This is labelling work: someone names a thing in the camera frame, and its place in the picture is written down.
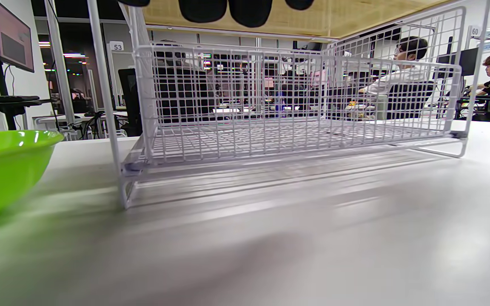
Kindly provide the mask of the person's left hand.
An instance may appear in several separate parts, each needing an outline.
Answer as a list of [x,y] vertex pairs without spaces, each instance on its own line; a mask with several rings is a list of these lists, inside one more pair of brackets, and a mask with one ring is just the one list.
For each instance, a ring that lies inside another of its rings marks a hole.
[[229,12],[235,23],[259,28],[270,17],[272,0],[119,0],[124,6],[147,10],[148,20],[157,24],[209,24]]

